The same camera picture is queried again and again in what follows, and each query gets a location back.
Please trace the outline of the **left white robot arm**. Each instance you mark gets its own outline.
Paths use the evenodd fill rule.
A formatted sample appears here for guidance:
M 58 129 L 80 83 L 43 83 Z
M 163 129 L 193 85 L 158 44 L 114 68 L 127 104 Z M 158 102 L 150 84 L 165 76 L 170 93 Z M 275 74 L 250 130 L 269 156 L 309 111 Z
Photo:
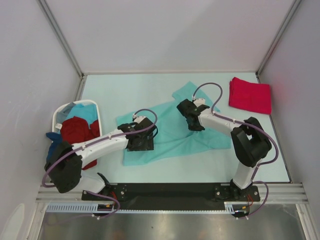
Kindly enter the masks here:
M 60 143 L 47 161 L 44 169 L 60 194 L 72 191 L 89 191 L 100 200 L 110 196 L 109 182 L 101 173 L 90 175 L 83 168 L 89 163 L 116 151 L 129 152 L 154 150 L 154 137 L 158 127 L 146 116 L 138 116 L 131 123 L 121 124 L 109 134 L 89 141 Z

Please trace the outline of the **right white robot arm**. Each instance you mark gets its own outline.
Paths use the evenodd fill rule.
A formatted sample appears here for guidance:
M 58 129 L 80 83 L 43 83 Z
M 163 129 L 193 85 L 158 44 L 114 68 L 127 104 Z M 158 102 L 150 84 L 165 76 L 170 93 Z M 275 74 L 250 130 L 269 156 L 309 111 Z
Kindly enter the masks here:
M 258 165 L 272 149 L 271 137 L 263 130 L 260 122 L 250 117 L 245 121 L 222 115 L 205 105 L 203 98 L 185 99 L 177 107 L 185 117 L 190 131 L 216 130 L 231 137 L 235 155 L 239 161 L 235 176 L 231 180 L 231 196 L 242 201 L 249 194 Z

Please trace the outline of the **teal t-shirt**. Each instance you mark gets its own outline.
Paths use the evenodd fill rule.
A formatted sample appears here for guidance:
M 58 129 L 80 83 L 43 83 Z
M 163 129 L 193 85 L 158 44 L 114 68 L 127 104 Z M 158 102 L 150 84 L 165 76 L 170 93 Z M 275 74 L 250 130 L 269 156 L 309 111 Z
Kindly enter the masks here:
M 231 148 L 231 138 L 217 130 L 190 131 L 186 119 L 177 105 L 192 96 L 196 90 L 193 82 L 172 93 L 174 100 L 150 108 L 158 117 L 158 134 L 154 138 L 154 150 L 124 151 L 123 165 L 138 166 L 165 158 L 194 155 L 209 150 Z

